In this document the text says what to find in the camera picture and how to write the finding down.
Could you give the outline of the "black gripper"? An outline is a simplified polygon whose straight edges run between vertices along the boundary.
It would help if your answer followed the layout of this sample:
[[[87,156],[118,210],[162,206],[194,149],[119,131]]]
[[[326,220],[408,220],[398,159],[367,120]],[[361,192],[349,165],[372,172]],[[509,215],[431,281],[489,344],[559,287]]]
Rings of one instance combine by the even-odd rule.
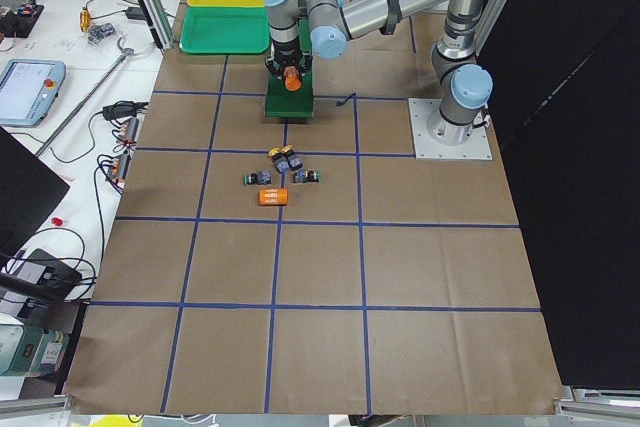
[[[275,78],[283,78],[287,67],[294,67],[301,76],[305,76],[312,68],[312,55],[301,50],[299,41],[272,41],[271,54],[265,59],[265,65]]]

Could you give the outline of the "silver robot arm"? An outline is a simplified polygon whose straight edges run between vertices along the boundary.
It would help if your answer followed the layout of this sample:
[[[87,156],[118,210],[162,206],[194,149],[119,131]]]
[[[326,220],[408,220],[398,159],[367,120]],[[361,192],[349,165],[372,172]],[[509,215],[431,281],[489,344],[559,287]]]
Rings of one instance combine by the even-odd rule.
[[[305,116],[313,103],[305,90],[314,59],[338,58],[349,41],[373,31],[392,35],[402,20],[442,2],[448,11],[431,62],[443,98],[426,122],[427,131],[445,145],[466,142],[482,127],[477,117],[493,89],[491,75],[475,60],[483,0],[263,0],[271,40],[266,116]]]

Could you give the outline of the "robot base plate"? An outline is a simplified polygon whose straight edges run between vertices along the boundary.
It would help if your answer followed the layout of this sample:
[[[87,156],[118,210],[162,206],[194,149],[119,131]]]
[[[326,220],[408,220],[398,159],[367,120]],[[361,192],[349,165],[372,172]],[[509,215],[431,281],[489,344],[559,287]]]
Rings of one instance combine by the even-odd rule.
[[[492,153],[481,113],[469,128],[448,128],[432,118],[439,114],[440,99],[409,98],[409,117],[415,157],[419,160],[491,161]]]

